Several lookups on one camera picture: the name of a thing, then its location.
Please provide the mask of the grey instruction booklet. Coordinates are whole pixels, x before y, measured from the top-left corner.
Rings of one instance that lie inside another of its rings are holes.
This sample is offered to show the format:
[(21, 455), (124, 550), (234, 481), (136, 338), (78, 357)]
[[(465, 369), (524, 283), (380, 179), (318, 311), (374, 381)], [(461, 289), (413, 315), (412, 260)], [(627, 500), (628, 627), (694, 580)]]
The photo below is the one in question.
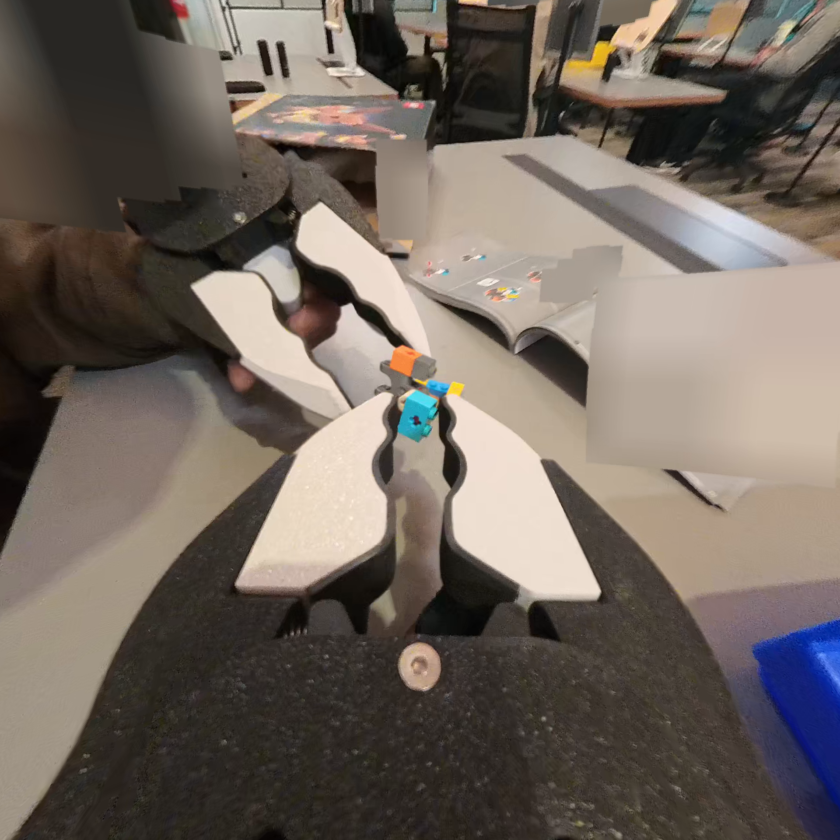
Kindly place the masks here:
[(487, 238), (458, 236), (417, 249), (407, 275), (428, 297), (483, 318), (513, 354), (554, 340), (588, 364), (595, 298), (542, 299), (544, 276), (627, 277), (623, 247), (574, 248), (568, 255), (531, 255)]

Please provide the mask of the teal grey orange brick assembly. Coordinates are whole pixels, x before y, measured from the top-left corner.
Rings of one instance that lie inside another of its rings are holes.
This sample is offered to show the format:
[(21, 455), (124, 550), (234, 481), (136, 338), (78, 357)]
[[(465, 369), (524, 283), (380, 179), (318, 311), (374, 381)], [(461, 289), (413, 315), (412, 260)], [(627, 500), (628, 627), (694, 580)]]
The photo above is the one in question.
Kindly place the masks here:
[(388, 382), (378, 385), (374, 394), (394, 396), (401, 414), (397, 433), (420, 442), (433, 431), (438, 414), (438, 397), (427, 389), (437, 372), (436, 360), (408, 346), (396, 347), (389, 360), (380, 364)]

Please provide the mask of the brown-edged office desk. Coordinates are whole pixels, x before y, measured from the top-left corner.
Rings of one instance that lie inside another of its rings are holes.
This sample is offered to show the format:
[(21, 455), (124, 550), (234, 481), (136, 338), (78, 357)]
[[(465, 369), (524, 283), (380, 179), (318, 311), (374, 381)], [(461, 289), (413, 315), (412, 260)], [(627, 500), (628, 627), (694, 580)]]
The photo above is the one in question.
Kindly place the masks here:
[(599, 69), (570, 69), (560, 77), (558, 91), (575, 102), (587, 102), (606, 111), (598, 149), (603, 146), (616, 110), (675, 109), (718, 104), (728, 92), (656, 75), (626, 79), (614, 71), (609, 80)]

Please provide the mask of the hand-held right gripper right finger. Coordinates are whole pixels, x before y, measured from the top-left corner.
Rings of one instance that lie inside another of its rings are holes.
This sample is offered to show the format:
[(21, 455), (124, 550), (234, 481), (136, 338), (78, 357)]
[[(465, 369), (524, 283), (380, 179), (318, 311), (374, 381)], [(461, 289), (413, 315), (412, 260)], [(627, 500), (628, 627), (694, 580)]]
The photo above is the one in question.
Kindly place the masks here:
[(444, 591), (458, 604), (598, 601), (602, 588), (539, 454), (461, 395), (442, 400), (439, 420)]

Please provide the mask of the person's left forearm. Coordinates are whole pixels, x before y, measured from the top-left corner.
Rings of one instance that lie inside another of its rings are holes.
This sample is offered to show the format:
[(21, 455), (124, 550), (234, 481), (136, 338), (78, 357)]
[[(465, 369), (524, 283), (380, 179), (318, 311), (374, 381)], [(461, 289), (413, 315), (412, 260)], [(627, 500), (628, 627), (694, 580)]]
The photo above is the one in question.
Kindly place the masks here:
[(2, 362), (45, 377), (196, 347), (142, 279), (144, 247), (133, 232), (2, 220)]

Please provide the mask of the blue plastic bin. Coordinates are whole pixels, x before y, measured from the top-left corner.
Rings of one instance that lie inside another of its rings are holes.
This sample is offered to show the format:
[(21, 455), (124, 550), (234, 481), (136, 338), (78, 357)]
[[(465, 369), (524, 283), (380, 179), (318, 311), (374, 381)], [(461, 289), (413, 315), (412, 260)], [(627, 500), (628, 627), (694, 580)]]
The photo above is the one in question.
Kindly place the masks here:
[(839, 620), (762, 640), (752, 655), (767, 694), (839, 805)]

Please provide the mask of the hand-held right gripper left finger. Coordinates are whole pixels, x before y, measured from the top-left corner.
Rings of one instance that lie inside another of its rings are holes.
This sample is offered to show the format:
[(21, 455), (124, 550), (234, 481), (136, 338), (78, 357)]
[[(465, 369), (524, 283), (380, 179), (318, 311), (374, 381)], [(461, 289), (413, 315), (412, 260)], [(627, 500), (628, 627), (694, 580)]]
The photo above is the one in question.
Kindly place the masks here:
[(373, 396), (299, 447), (235, 581), (239, 594), (315, 596), (394, 537), (381, 459), (394, 398)]

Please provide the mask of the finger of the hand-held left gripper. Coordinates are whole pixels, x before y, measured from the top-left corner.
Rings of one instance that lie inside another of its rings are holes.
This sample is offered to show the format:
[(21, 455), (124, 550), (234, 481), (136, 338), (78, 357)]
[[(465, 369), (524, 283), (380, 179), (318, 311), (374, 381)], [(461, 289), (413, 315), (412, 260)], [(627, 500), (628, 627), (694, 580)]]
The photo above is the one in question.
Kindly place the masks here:
[(389, 257), (323, 203), (300, 216), (292, 253), (304, 276), (340, 305), (352, 305), (392, 346), (431, 355), (427, 334)]
[(329, 420), (352, 409), (332, 375), (277, 316), (272, 290), (259, 274), (218, 270), (195, 281), (192, 290), (234, 345), (242, 366), (262, 382)]

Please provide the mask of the grey office desk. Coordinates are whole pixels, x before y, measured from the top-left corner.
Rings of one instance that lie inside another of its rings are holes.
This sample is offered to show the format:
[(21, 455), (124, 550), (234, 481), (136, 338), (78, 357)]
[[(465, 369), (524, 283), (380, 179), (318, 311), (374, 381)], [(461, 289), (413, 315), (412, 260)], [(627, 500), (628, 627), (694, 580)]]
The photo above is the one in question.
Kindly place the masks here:
[(398, 98), (396, 91), (381, 80), (364, 74), (361, 77), (331, 77), (316, 57), (290, 55), (289, 78), (281, 75), (276, 57), (272, 58), (273, 74), (265, 76), (257, 56), (236, 56), (223, 60), (226, 82), (254, 81), (263, 86), (263, 91), (232, 95), (234, 100), (255, 99), (266, 93), (301, 96), (331, 96), (334, 98), (384, 97)]

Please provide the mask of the yellow bin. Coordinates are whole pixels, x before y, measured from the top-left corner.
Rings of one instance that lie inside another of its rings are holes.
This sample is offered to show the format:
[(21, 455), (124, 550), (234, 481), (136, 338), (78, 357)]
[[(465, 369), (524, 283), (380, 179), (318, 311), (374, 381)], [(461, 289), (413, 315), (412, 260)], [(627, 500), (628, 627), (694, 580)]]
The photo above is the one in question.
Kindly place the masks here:
[(613, 53), (614, 47), (610, 42), (598, 41), (595, 43), (591, 57), (588, 60), (570, 59), (565, 64), (566, 70), (597, 70), (602, 72), (606, 62)]

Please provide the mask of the black mesh office chair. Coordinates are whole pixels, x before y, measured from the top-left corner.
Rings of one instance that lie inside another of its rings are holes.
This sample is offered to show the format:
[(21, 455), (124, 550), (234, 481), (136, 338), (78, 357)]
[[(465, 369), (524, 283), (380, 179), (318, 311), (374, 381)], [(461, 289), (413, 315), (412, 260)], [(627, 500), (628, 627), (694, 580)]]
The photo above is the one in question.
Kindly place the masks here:
[(516, 140), (529, 117), (537, 8), (448, 2), (440, 141)]

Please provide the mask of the dark printed toy box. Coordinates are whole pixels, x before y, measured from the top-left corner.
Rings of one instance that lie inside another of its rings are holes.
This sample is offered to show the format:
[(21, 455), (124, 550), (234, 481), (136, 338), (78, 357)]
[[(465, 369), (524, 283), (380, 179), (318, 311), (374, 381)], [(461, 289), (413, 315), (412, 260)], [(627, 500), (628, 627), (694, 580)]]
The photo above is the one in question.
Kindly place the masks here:
[(371, 183), (381, 140), (435, 144), (435, 100), (267, 93), (233, 114), (235, 130), (295, 151), (342, 183)]

